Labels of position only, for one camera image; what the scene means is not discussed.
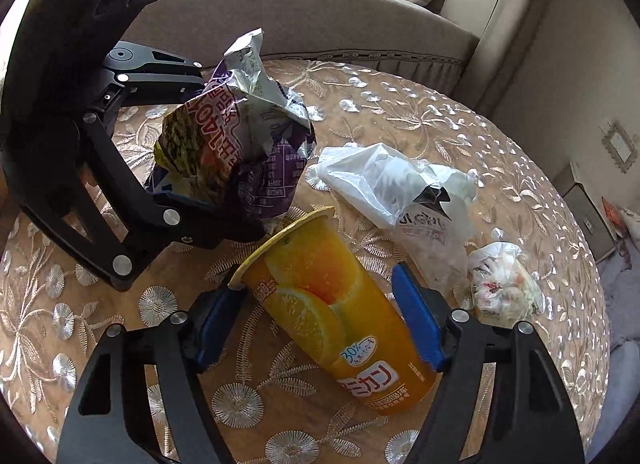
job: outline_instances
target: floral pattern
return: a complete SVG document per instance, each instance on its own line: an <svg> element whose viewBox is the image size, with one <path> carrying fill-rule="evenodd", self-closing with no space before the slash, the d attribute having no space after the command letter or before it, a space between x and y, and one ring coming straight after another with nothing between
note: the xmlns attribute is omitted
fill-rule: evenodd
<svg viewBox="0 0 640 464"><path fill-rule="evenodd" d="M470 208L470 247L517 243L545 295L536 329L561 373L586 446L607 388L609 325L594 260L558 193L519 146L485 118L447 96L397 76L331 62L266 62L270 74L303 94L318 150L300 179L279 231L321 205L363 266L392 299L390 271L406 259L383 231L329 189L316 173L325 146L384 141L413 158L465 171L478 186ZM114 142L140 181L167 105L123 109ZM123 225L101 191L88 187L105 220ZM82 232L79 224L75 227ZM66 407L97 338L111 323L157 325L188 309L258 244L224 241L214 251L174 243L127 293L76 264L20 215L0 261L0 389L34 443L55 458ZM447 300L470 309L468 289ZM485 365L464 455L481 441L494 368ZM148 400L165 456L179 458L158 377L147 371ZM211 414L238 462L400 463L415 440L434 392L400 416L376 417L318 369L254 300L247 300L220 360L200 377Z"/></svg>

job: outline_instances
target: round table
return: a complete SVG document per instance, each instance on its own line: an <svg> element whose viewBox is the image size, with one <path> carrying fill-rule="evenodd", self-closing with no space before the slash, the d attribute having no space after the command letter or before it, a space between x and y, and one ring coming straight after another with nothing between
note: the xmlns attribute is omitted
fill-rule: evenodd
<svg viewBox="0 0 640 464"><path fill-rule="evenodd" d="M587 446L607 388L609 323L584 236L540 169L485 118L398 76L332 62L279 60L265 66L303 94L318 138L316 156L284 220L320 205L334 206L336 228L385 292L390 291L393 265L405 255L318 178L315 163L322 148L383 141L409 157L473 175L478 198L469 215L476 236L469 244L481 247L503 239L524 249L527 270L545 295L545 312L534 316L533 323L561 373ZM171 109L163 105L120 112L113 140L140 180L152 166L153 144ZM98 189L88 189L111 226L122 228ZM141 329L188 309L254 248L229 241L214 251L174 244L130 291L118 293L20 215L1 264L0 376L4 396L32 440L55 458L65 409L105 327L121 322L129 330ZM446 298L461 305L468 290ZM175 457L153 368L147 380L161 449ZM377 416L312 364L253 299L245 304L222 358L200 381L233 456L252 463L361 458L398 464L434 392L403 414ZM479 448L492 383L493 368L485 365L463 456Z"/></svg>

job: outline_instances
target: crumpled plastic bag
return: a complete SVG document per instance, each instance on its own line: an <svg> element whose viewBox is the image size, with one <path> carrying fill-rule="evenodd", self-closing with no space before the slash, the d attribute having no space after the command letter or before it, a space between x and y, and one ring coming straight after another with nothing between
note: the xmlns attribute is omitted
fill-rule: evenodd
<svg viewBox="0 0 640 464"><path fill-rule="evenodd" d="M320 155L317 173L387 231L431 287L444 292L466 279L464 244L474 235L466 209L476 196L471 177L450 167L409 159L382 143L327 147Z"/></svg>
<svg viewBox="0 0 640 464"><path fill-rule="evenodd" d="M302 98L264 71L262 30L226 51L202 94L164 118L146 183L246 215L287 212L316 145Z"/></svg>
<svg viewBox="0 0 640 464"><path fill-rule="evenodd" d="M468 257L475 307L489 323L507 329L545 308L540 287L518 260L521 253L515 244L494 242Z"/></svg>

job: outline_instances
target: orange plastic cup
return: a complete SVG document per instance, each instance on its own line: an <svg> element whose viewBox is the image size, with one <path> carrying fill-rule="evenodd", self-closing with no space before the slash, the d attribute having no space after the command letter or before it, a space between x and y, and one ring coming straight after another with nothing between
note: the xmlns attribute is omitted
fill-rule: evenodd
<svg viewBox="0 0 640 464"><path fill-rule="evenodd" d="M383 415L429 392L436 374L409 329L318 209L283 229L236 270L276 323L354 397Z"/></svg>

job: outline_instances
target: cup rim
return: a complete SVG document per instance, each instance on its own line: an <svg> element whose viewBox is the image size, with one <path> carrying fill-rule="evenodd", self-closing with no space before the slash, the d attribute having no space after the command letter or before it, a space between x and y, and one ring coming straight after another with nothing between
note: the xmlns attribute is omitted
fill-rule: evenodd
<svg viewBox="0 0 640 464"><path fill-rule="evenodd" d="M245 272L249 267L259 259L267 250L269 250L276 242L281 240L283 237L286 237L289 233L291 233L294 229L298 229L300 226L306 224L307 222L316 219L318 217L323 216L333 216L335 209L333 206L322 206L318 209L313 210L312 212L307 213L305 216L300 217L296 221L289 224L286 228L281 231L278 231L273 237L270 237L263 245L257 248L253 253L249 255L249 257L236 269L236 272L233 274L228 283L228 288L239 291L244 289L244 284L242 283L242 276L244 276Z"/></svg>

